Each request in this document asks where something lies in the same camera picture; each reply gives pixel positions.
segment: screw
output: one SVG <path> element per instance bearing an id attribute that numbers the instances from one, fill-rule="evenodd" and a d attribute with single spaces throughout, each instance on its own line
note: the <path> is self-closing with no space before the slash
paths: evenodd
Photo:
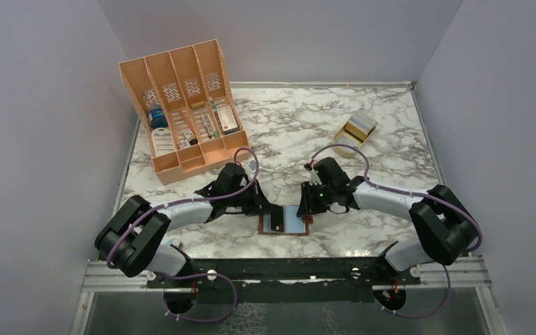
<path id="1" fill-rule="evenodd" d="M 412 277 L 418 278 L 420 277 L 420 269 L 418 269 L 417 267 L 412 267 L 410 268 L 410 274 L 412 275 Z"/>
<path id="2" fill-rule="evenodd" d="M 157 278 L 157 275 L 155 274 L 155 272 L 149 271 L 149 272 L 147 272 L 146 277 L 147 277 L 148 281 L 154 281 L 155 278 Z"/>
<path id="3" fill-rule="evenodd" d="M 358 267 L 353 267 L 352 268 L 352 272 L 350 272 L 350 274 L 352 275 L 352 277 L 354 279 L 358 279 L 360 277 L 360 271 L 359 271 L 359 268 Z"/>
<path id="4" fill-rule="evenodd" d="M 216 271 L 214 271 L 213 269 L 210 269 L 208 272 L 208 274 L 216 274 Z M 216 279 L 216 276 L 207 276 L 207 278 L 210 280 L 210 281 L 213 281 Z"/>

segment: circular base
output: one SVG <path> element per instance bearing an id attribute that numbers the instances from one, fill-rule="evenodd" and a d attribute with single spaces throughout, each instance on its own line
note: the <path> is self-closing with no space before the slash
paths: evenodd
<path id="1" fill-rule="evenodd" d="M 406 295 L 405 290 L 377 290 L 373 291 L 375 299 L 385 308 L 392 311 L 397 311 L 405 305 Z"/>
<path id="2" fill-rule="evenodd" d="M 173 301 L 166 300 L 165 305 L 174 314 L 184 314 L 185 312 L 189 311 L 192 306 L 194 306 L 194 303 L 190 299 Z"/>

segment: robotic arm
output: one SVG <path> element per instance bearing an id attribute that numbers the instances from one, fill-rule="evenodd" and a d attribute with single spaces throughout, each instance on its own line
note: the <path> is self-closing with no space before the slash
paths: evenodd
<path id="1" fill-rule="evenodd" d="M 198 289 L 218 292 L 222 297 L 221 292 L 225 286 L 217 286 L 212 282 L 213 279 L 210 279 L 212 275 L 207 275 L 212 271 L 216 274 L 215 269 L 219 269 L 222 274 L 217 276 L 222 276 L 230 283 L 228 290 L 233 289 L 233 295 L 236 290 L 241 290 L 239 293 L 242 295 L 239 298 L 244 301 L 279 302 L 297 294 L 302 294 L 307 301 L 314 301 L 313 299 L 368 301 L 369 293 L 373 293 L 373 285 L 397 283 L 400 280 L 404 283 L 417 281 L 417 278 L 409 277 L 406 271 L 408 268 L 431 261 L 450 265 L 462 253 L 469 250 L 468 246 L 476 238 L 478 238 L 476 246 L 481 243 L 482 236 L 477 224 L 448 187 L 437 185 L 429 191 L 379 187 L 372 181 L 365 180 L 365 177 L 357 176 L 350 179 L 338 163 L 328 157 L 315 165 L 306 165 L 307 170 L 311 171 L 311 178 L 310 181 L 301 184 L 298 217 L 305 218 L 325 213 L 334 203 L 338 203 L 346 207 L 347 212 L 351 208 L 372 209 L 409 220 L 414 224 L 417 238 L 396 242 L 376 258 L 324 258 L 321 262 L 320 259 L 315 262 L 311 262 L 310 259 L 192 260 L 178 248 L 161 245 L 162 238 L 168 230 L 191 223 L 208 223 L 223 215 L 229 207 L 239 207 L 246 215 L 270 214 L 272 230 L 284 231 L 282 206 L 271 204 L 255 179 L 258 173 L 257 162 L 255 159 L 245 166 L 228 163 L 216 181 L 196 191 L 189 199 L 152 207 L 138 195 L 131 197 L 97 236 L 96 248 L 108 259 L 109 266 L 113 263 L 128 277 L 137 276 L 145 269 L 162 274 L 147 284 L 161 285 L 162 288 L 174 287 L 173 285 L 176 285 L 174 281 L 206 276 L 211 282 L 206 285 L 203 282 Z M 158 212 L 159 209 L 165 209 L 165 214 Z M 138 233 L 133 231 L 137 226 L 140 226 Z M 225 275 L 236 278 L 239 282 L 234 284 Z M 323 295 L 323 284 L 319 282 L 303 282 L 293 286 L 274 282 L 290 279 L 297 281 L 307 278 L 308 275 L 311 280 L 317 277 L 333 280 L 328 286 L 331 295 Z M 245 286 L 246 279 L 259 283 Z M 283 292 L 268 292 L 267 290 L 271 288 L 278 288 Z M 389 295 L 387 291 L 376 292 L 375 297 L 384 306 L 400 302 L 397 306 L 390 307 L 396 310 L 405 302 L 405 293 L 402 300 L 397 299 L 402 298 L 401 292 L 399 294 L 397 290 L 395 292 L 394 296 Z M 186 296 L 176 294 L 176 304 L 181 306 L 187 302 L 191 306 L 189 291 Z M 184 311 L 180 310 L 172 315 L 176 316 Z M 168 309 L 168 313 L 173 313 L 171 308 Z M 211 321 L 222 320 L 230 313 L 232 310 L 223 317 Z"/>
<path id="2" fill-rule="evenodd" d="M 229 207 L 241 207 L 241 212 L 248 216 L 270 214 L 271 225 L 282 227 L 283 207 L 271 204 L 264 196 L 260 184 L 250 177 L 255 174 L 255 169 L 255 161 L 244 166 L 227 163 L 216 181 L 196 191 L 191 199 L 159 207 L 165 207 L 166 214 L 154 211 L 155 207 L 135 195 L 100 232 L 95 247 L 127 277 L 137 276 L 145 269 L 174 276 L 190 258 L 177 248 L 161 244 L 168 230 L 193 223 L 208 223 L 222 216 Z M 249 183 L 252 185 L 243 192 L 229 196 Z M 141 219 L 138 234 L 131 231 L 131 225 L 137 218 Z"/>
<path id="3" fill-rule="evenodd" d="M 475 227 L 454 209 L 416 196 L 427 193 L 467 211 L 448 187 L 437 185 L 429 191 L 402 190 L 398 194 L 369 185 L 364 177 L 350 179 L 331 157 L 306 165 L 311 180 L 301 185 L 301 204 L 297 216 L 324 213 L 337 202 L 353 209 L 373 209 L 412 221 L 418 238 L 393 244 L 379 256 L 378 271 L 393 277 L 414 265 L 426 262 L 452 264 L 478 237 Z"/>

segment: medicine box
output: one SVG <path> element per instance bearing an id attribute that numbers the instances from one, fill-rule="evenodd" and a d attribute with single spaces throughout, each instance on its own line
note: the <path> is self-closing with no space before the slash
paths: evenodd
<path id="1" fill-rule="evenodd" d="M 333 143 L 346 144 L 361 149 L 371 136 L 377 122 L 366 114 L 366 110 L 354 113 L 334 135 Z M 357 152 L 345 147 L 332 148 L 338 155 L 346 158 L 354 157 Z"/>
<path id="2" fill-rule="evenodd" d="M 232 161 L 236 150 L 249 147 L 248 136 L 231 95 L 225 59 L 216 40 L 125 61 L 119 65 L 122 82 L 149 138 L 153 169 L 163 185 L 221 168 Z M 207 122 L 212 123 L 212 128 L 219 129 L 210 100 L 218 96 L 224 97 L 225 103 L 231 107 L 239 129 L 228 135 L 223 132 L 208 134 L 206 129 L 211 127 L 198 122 L 205 117 Z M 147 115 L 153 104 L 159 104 L 163 109 L 175 148 L 175 151 L 160 156 L 155 154 Z M 209 112 L 201 115 L 204 107 Z M 183 134 L 188 128 L 183 115 L 196 125 L 193 131 L 198 143 L 188 147 L 182 145 L 184 148 L 180 149 L 179 143 L 186 139 Z M 238 158 L 250 156 L 247 151 L 242 151 Z"/>

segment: small box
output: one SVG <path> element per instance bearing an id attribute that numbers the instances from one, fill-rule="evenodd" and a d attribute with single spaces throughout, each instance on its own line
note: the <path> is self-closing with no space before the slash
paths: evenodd
<path id="1" fill-rule="evenodd" d="M 349 120 L 334 135 L 333 143 L 346 144 L 361 149 L 369 136 L 375 130 L 377 122 L 366 115 L 366 110 L 361 110 L 352 115 Z M 345 147 L 332 147 L 340 156 L 351 158 L 357 152 Z"/>

